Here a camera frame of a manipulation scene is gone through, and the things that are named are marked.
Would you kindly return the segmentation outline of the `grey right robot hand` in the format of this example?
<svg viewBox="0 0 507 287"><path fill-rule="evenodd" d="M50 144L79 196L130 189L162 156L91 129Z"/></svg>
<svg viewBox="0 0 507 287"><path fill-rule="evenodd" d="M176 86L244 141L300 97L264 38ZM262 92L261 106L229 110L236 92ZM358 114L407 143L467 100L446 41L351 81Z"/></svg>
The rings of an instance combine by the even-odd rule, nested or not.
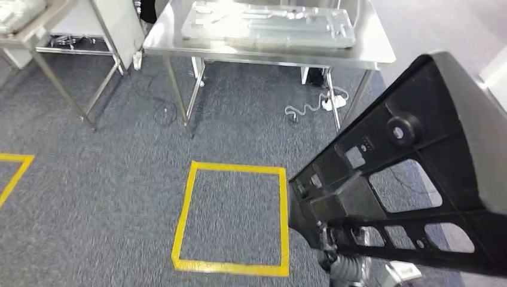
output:
<svg viewBox="0 0 507 287"><path fill-rule="evenodd" d="M318 221L320 251L317 253L317 261L325 270L330 271L333 263L338 259L337 245L331 236L327 223Z"/></svg>

